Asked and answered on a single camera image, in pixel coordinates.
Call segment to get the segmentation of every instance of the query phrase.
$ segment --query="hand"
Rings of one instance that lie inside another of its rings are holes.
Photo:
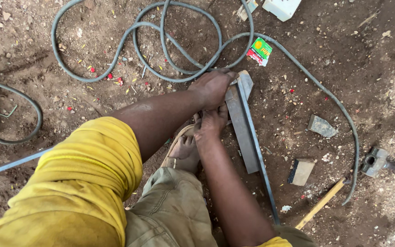
[[[228,107],[223,103],[216,110],[203,110],[203,116],[196,122],[195,139],[198,142],[203,137],[220,137],[220,133],[227,125]]]
[[[203,100],[202,109],[214,110],[223,104],[228,86],[238,77],[238,73],[229,69],[214,70],[203,74],[188,89],[199,94]]]

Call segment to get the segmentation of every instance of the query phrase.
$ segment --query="yellow shirt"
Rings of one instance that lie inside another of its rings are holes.
[[[124,246],[123,201],[142,177],[132,129],[113,118],[84,123],[39,160],[0,219],[0,246]],[[275,237],[260,247],[290,247]]]

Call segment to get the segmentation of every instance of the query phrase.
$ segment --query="soil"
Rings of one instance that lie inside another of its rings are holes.
[[[119,60],[112,72],[113,78],[122,77],[123,86],[114,83],[117,80],[87,84],[71,78],[58,65],[50,41],[51,23],[66,2],[0,0],[0,82],[25,92],[41,105],[44,113],[41,131],[31,141],[0,145],[0,165],[61,142],[85,121],[108,115],[143,98],[185,90],[189,85],[173,83],[173,87],[168,88],[169,82],[149,71],[141,79],[143,68],[130,38],[121,52],[128,60]],[[153,2],[90,1],[70,9],[61,19],[57,32],[58,42],[65,47],[60,52],[65,64],[79,76],[93,78],[104,73],[138,8]],[[221,27],[223,41],[249,31],[248,23],[235,14],[240,6],[238,1],[184,2],[210,13]],[[143,21],[158,24],[161,10],[151,10]],[[3,12],[10,13],[11,19],[4,20]],[[374,18],[359,26],[376,12]],[[381,145],[395,160],[395,1],[302,1],[286,22],[261,7],[252,15],[255,32],[280,42],[343,102],[358,129],[361,159],[372,146]],[[216,29],[201,14],[171,7],[165,29],[201,64],[217,51]],[[215,66],[234,62],[247,41],[242,38],[230,44]],[[187,70],[196,69],[171,42],[167,44],[176,64]],[[155,70],[173,78],[186,77],[165,62],[156,31],[140,28],[138,45],[143,54],[150,55],[149,63]],[[263,149],[270,185],[277,209],[285,205],[292,207],[280,212],[281,221],[295,226],[341,177],[351,176],[354,139],[337,105],[312,81],[306,82],[306,76],[278,48],[272,44],[271,47],[273,51],[266,67],[246,58],[233,70],[247,70],[254,81],[248,102],[259,143],[272,152],[269,154]],[[94,67],[95,72],[87,70],[89,66]],[[34,109],[19,96],[1,90],[0,113],[9,113],[15,105],[17,108],[10,117],[0,116],[2,138],[19,139],[35,127]],[[74,113],[67,110],[69,106]],[[329,139],[307,131],[311,114],[327,120],[337,128],[338,134]],[[246,186],[266,215],[270,215],[270,203],[264,196],[260,175],[247,174],[232,125],[224,130],[222,140]],[[124,202],[125,207],[138,200],[142,187],[159,167],[169,145],[164,145],[144,164],[140,188]],[[286,181],[296,158],[317,160],[303,187]],[[0,217],[8,209],[8,199],[16,195],[33,174],[36,163],[37,160],[33,160],[0,172]],[[204,184],[204,196],[216,233],[220,228],[205,185],[205,174],[200,173],[198,177]],[[377,178],[359,174],[358,178],[349,203],[341,206],[349,191],[346,185],[303,228],[319,246],[395,246],[395,172],[381,171]]]

